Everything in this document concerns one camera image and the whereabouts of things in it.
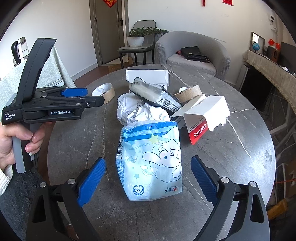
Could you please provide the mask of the person's left hand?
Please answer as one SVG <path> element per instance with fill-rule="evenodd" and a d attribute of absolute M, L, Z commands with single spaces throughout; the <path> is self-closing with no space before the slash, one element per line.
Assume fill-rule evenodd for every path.
<path fill-rule="evenodd" d="M 4 171 L 8 165 L 15 163 L 12 137 L 29 141 L 25 151 L 28 154 L 36 154 L 44 141 L 46 130 L 52 122 L 43 123 L 36 132 L 31 132 L 20 123 L 13 123 L 6 126 L 1 125 L 1 170 Z"/>

